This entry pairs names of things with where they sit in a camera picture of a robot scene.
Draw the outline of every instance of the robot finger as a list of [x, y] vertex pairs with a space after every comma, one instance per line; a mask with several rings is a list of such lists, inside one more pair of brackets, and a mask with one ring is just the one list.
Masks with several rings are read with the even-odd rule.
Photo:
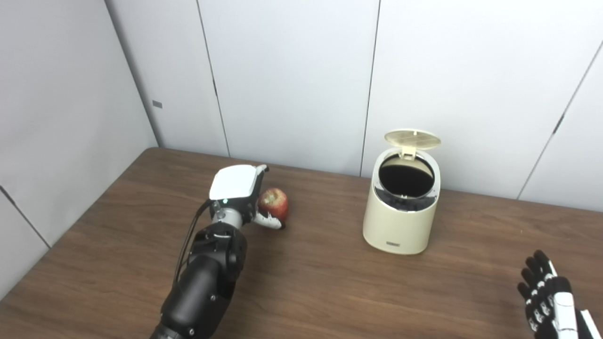
[[538, 304], [538, 309], [545, 317], [554, 317], [554, 312], [552, 309], [552, 305], [549, 301], [550, 294], [544, 289], [541, 288], [538, 290], [537, 295], [532, 299], [532, 302]]
[[538, 279], [536, 279], [534, 273], [532, 273], [531, 270], [524, 268], [522, 270], [522, 277], [530, 288], [532, 288], [533, 290], [538, 288]]
[[532, 310], [528, 307], [526, 307], [526, 319], [528, 319], [528, 324], [532, 331], [537, 332], [540, 324], [534, 320]]
[[253, 217], [253, 222], [269, 229], [282, 230], [286, 227], [284, 221], [274, 217], [268, 211], [261, 208], [257, 209], [256, 215]]
[[547, 320], [538, 326], [538, 330], [534, 334], [535, 339], [558, 339], [557, 331], [552, 324], [552, 320]]
[[542, 266], [540, 266], [538, 261], [536, 259], [534, 259], [533, 257], [529, 256], [526, 259], [526, 265], [532, 271], [532, 273], [534, 273], [534, 275], [537, 278], [541, 278], [544, 276]]
[[555, 267], [553, 266], [553, 263], [551, 262], [549, 257], [546, 256], [546, 254], [543, 251], [536, 250], [536, 252], [534, 252], [534, 258], [536, 259], [538, 264], [542, 267], [545, 275], [548, 273], [553, 276], [557, 276], [557, 271], [555, 271]]
[[530, 289], [530, 287], [528, 287], [524, 282], [520, 282], [517, 284], [517, 290], [519, 291], [519, 294], [521, 294], [526, 300], [526, 303], [528, 303], [532, 297], [532, 289]]

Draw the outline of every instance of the trash can lid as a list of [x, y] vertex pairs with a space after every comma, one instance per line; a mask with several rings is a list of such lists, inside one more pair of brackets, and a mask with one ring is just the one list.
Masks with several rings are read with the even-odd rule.
[[428, 150], [441, 144], [440, 138], [432, 133], [411, 128], [389, 131], [385, 134], [385, 140], [393, 146], [400, 147], [402, 149], [400, 157], [407, 160], [414, 160], [417, 149]]

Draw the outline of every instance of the cream trash can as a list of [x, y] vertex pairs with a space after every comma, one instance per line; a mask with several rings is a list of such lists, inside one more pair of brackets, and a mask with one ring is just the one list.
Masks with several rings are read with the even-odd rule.
[[422, 252], [429, 241], [440, 196], [440, 168], [428, 150], [440, 139], [420, 130], [394, 130], [385, 140], [395, 146], [377, 158], [364, 214], [364, 239], [395, 254]]

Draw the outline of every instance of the robotic glove hand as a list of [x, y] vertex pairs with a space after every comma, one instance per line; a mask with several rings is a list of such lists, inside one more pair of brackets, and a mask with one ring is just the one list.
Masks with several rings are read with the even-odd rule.
[[536, 339], [601, 339], [588, 310], [574, 307], [569, 280], [560, 277], [541, 251], [526, 259], [525, 283], [517, 289], [525, 299], [526, 318]]

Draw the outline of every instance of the trash can opening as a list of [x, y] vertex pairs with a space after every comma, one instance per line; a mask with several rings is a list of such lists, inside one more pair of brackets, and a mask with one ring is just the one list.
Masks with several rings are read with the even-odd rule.
[[402, 159], [398, 154], [383, 162], [379, 168], [379, 181], [389, 193], [405, 198], [420, 198], [434, 187], [434, 172], [429, 164], [419, 158]]

